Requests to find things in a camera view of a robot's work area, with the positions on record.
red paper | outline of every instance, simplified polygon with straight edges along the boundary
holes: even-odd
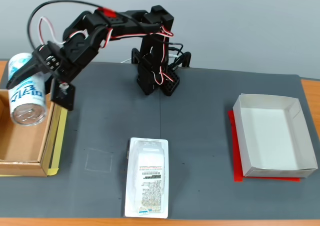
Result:
[[[299,177],[244,177],[244,173],[242,172],[242,164],[238,143],[238,136],[236,134],[236,121],[233,110],[228,111],[231,130],[232,130],[232,150],[233,150],[233,178],[235,182],[243,182],[244,178],[260,178],[260,179],[274,179],[274,180],[285,180],[285,181],[293,181],[300,182]]]

table surface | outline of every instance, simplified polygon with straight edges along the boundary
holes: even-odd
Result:
[[[0,73],[4,71],[5,62],[0,62]],[[320,82],[302,80],[305,95],[310,107],[310,111],[317,129],[320,133]],[[17,219],[17,218],[1,218],[0,223],[2,225],[30,225],[35,223],[42,223],[45,225],[316,225],[320,223],[320,220],[269,220],[269,221],[239,221],[239,220],[193,220],[183,221],[181,220],[162,220],[162,219],[131,219],[131,218],[119,218],[119,219]]]

gray wall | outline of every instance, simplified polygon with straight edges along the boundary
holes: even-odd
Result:
[[[30,52],[26,23],[30,12],[47,0],[0,0],[0,58]],[[162,5],[174,17],[175,42],[192,53],[192,67],[288,73],[320,79],[320,0],[86,0],[117,11],[149,10]],[[58,38],[83,10],[63,4],[44,8]],[[44,35],[50,40],[48,30]],[[130,57],[140,39],[109,44],[96,61],[120,62]]]

black robotic arm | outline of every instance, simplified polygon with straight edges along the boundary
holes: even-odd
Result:
[[[65,29],[62,47],[48,41],[34,48],[32,58],[13,74],[6,88],[12,89],[35,73],[50,73],[45,83],[46,93],[51,89],[51,100],[72,110],[75,87],[71,81],[95,58],[99,50],[110,41],[143,37],[140,51],[133,49],[131,53],[131,62],[138,64],[137,82],[147,95],[156,87],[161,87],[170,96],[180,81],[168,64],[169,45],[174,44],[169,42],[169,38],[173,37],[173,21],[173,16],[161,6],[152,7],[149,13],[118,13],[102,7],[93,13],[85,11]],[[182,53],[181,57],[182,65],[188,67],[191,54]]]

gray table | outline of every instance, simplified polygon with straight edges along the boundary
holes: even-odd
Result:
[[[122,217],[128,140],[146,137],[169,141],[169,218],[320,218],[320,171],[300,183],[233,179],[227,111],[241,93],[299,98],[319,161],[300,77],[192,68],[178,74],[171,97],[159,90],[145,96],[134,65],[91,63],[74,81],[58,174],[1,178],[0,216]]]

